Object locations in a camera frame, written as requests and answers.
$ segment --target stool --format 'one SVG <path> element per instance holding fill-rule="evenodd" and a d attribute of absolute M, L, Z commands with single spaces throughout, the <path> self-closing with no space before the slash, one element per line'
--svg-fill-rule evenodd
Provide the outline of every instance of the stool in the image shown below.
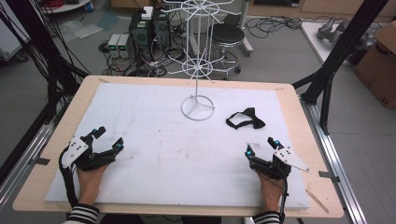
<path fill-rule="evenodd" d="M 237 26 L 227 24 L 227 23 L 219 23 L 213 25 L 213 34 L 212 27 L 208 29 L 208 36 L 212 43 L 215 43 L 220 46 L 219 51 L 219 61 L 216 63 L 221 65 L 220 71 L 224 72 L 226 75 L 225 80 L 228 80 L 228 73 L 234 69 L 235 73 L 241 72 L 241 66 L 238 62 L 238 58 L 227 51 L 226 48 L 231 48 L 240 45 L 245 39 L 245 33 Z M 229 56 L 232 56 L 234 61 L 229 60 Z"/>

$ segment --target chair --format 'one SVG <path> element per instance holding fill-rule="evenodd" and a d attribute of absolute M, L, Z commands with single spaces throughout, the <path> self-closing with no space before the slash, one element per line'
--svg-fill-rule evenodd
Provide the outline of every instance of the chair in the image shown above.
<path fill-rule="evenodd" d="M 241 72 L 241 66 L 238 62 L 238 58 L 226 50 L 227 48 L 232 48 L 243 43 L 245 39 L 245 33 L 237 27 L 237 23 L 239 22 L 240 16 L 228 14 L 224 19 L 223 23 L 213 25 L 213 34 L 212 34 L 212 26 L 208 29 L 208 36 L 212 43 L 220 46 L 220 50 L 214 50 L 212 52 L 219 52 L 220 59 L 216 64 L 220 65 L 220 71 L 224 72 L 226 77 L 224 80 L 228 80 L 228 75 L 231 70 L 234 69 L 235 73 Z"/>

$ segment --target wire stand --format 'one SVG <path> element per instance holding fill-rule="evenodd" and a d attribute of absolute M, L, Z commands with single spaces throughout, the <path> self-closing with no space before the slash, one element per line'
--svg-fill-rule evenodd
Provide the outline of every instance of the wire stand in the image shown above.
<path fill-rule="evenodd" d="M 173 2 L 173 1 L 164 1 L 165 3 L 178 3 L 180 2 Z M 229 11 L 225 11 L 219 8 L 219 5 L 231 4 L 233 2 L 229 1 L 226 3 L 213 3 L 207 0 L 190 0 L 181 3 L 179 8 L 171 9 L 171 10 L 164 10 L 163 12 L 169 13 L 177 10 L 183 10 L 189 16 L 187 20 L 187 37 L 186 37 L 186 46 L 187 49 L 184 49 L 184 52 L 187 55 L 187 60 L 183 63 L 177 61 L 173 58 L 171 60 L 181 64 L 181 70 L 176 72 L 168 72 L 169 74 L 175 74 L 184 72 L 186 75 L 190 76 L 191 79 L 195 78 L 195 94 L 190 96 L 189 98 L 185 99 L 181 103 L 181 112 L 183 115 L 192 120 L 206 120 L 213 116 L 215 113 L 215 106 L 213 102 L 206 96 L 198 94 L 198 80 L 200 77 L 206 77 L 210 81 L 209 75 L 212 71 L 221 71 L 219 69 L 213 68 L 213 63 L 221 61 L 223 58 L 217 59 L 213 62 L 210 61 L 211 59 L 211 49 L 212 49 L 212 41 L 209 41 L 208 32 L 206 32 L 206 41 L 205 46 L 201 46 L 201 26 L 207 22 L 206 30 L 209 30 L 209 27 L 212 27 L 213 33 L 213 24 L 215 20 L 219 21 L 215 15 L 219 12 L 226 12 L 230 14 L 240 14 L 240 13 L 232 13 Z M 190 26 L 193 23 L 194 16 L 197 17 L 198 20 L 198 41 L 197 41 L 197 48 L 198 52 L 196 56 L 190 56 L 189 47 L 191 39 L 195 40 L 194 33 Z"/>

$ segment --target cardboard box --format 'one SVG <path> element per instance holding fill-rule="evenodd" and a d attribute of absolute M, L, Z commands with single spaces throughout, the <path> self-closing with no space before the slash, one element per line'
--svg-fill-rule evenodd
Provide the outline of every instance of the cardboard box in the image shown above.
<path fill-rule="evenodd" d="M 371 47 L 355 68 L 356 76 L 385 108 L 396 108 L 396 21 L 375 33 Z"/>
<path fill-rule="evenodd" d="M 110 2 L 112 7 L 143 8 L 150 6 L 149 0 L 111 0 Z"/>

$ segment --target black pole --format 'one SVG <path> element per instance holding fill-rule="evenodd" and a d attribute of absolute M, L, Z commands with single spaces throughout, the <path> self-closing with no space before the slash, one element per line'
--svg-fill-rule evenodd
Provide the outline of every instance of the black pole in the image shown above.
<path fill-rule="evenodd" d="M 320 127 L 326 134 L 329 134 L 327 125 L 332 93 L 332 80 L 347 58 L 347 55 L 352 52 L 357 42 L 365 34 L 387 2 L 388 0 L 364 0 L 348 27 L 335 44 L 329 57 L 319 70 L 292 84 L 293 87 L 297 89 L 311 82 L 308 90 L 301 95 L 301 99 L 310 105 L 315 105 L 318 97 L 323 93 L 322 108 L 320 111 Z"/>

